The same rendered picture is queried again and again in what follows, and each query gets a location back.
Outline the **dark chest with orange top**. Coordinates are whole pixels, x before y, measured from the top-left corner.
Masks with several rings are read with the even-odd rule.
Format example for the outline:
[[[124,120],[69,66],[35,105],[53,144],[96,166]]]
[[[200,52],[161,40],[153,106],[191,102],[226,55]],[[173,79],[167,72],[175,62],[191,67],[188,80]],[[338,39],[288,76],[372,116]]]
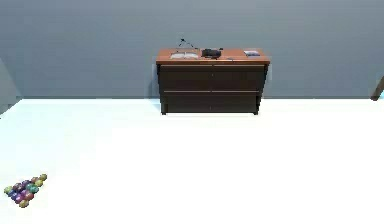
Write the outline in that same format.
[[[270,57],[247,57],[241,48],[224,48],[217,59],[202,51],[167,48],[156,57],[161,113],[259,112]],[[195,52],[198,59],[170,59],[174,52]]]

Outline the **open white book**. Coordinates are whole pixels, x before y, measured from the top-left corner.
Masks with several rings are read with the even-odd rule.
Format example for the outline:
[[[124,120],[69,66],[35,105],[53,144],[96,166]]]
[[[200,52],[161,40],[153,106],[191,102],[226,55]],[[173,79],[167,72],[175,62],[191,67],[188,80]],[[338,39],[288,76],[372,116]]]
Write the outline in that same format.
[[[170,59],[198,59],[199,55],[195,52],[174,52],[171,53]]]

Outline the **black round object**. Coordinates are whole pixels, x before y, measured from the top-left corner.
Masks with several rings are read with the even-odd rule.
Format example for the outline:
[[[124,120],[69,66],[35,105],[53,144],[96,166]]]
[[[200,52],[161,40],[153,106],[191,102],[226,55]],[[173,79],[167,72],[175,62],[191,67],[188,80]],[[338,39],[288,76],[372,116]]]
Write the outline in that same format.
[[[206,49],[202,50],[202,56],[204,58],[213,58],[213,59],[220,58],[221,57],[221,51],[216,50],[216,49],[206,48]]]

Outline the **thin black desk lamp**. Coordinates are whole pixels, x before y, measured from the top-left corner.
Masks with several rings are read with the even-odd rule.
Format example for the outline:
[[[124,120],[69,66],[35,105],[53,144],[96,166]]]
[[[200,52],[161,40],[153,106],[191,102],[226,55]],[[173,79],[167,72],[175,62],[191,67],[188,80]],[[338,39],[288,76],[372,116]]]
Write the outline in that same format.
[[[198,50],[198,47],[196,47],[194,44],[187,41],[185,38],[181,38],[178,46],[176,47],[177,50],[181,49],[192,49],[192,50]]]

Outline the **brown slanted wooden post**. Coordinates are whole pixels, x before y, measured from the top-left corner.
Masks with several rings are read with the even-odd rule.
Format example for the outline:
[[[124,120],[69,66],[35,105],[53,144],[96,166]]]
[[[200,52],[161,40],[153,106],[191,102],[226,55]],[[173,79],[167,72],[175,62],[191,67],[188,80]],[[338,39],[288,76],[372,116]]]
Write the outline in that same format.
[[[370,99],[373,101],[377,101],[380,98],[380,95],[384,91],[384,76],[378,82],[375,90],[373,91]]]

